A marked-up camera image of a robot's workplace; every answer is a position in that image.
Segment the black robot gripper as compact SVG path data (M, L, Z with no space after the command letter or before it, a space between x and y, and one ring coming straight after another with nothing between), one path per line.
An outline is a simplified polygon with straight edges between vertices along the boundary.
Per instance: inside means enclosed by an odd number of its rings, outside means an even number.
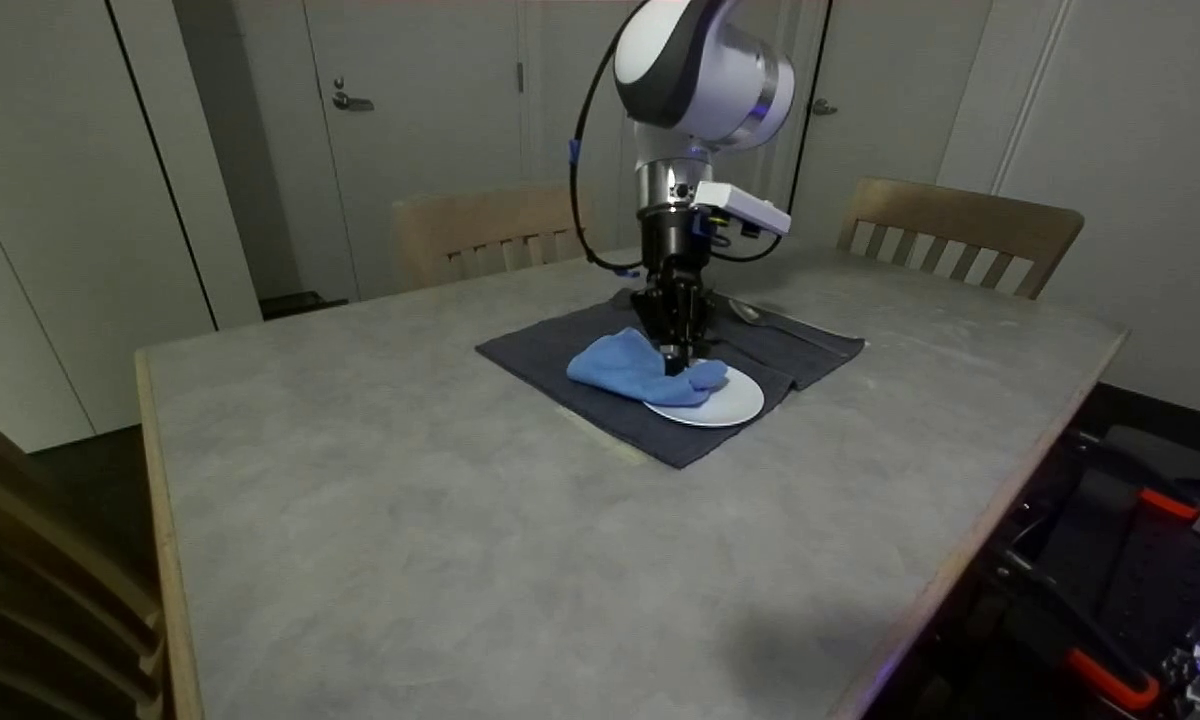
M704 343L704 264L713 226L683 206L641 210L641 264L650 283L635 293L635 320L660 354L670 375L699 362Z

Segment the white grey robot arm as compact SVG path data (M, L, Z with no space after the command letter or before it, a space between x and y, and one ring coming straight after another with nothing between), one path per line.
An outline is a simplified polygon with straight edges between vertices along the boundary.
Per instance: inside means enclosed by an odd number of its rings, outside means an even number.
M663 371L704 355L699 279L717 226L786 236L793 218L713 178L732 149L772 141L798 74L727 24L735 0L644 0L616 37L616 95L635 138L635 220L644 283L631 306Z

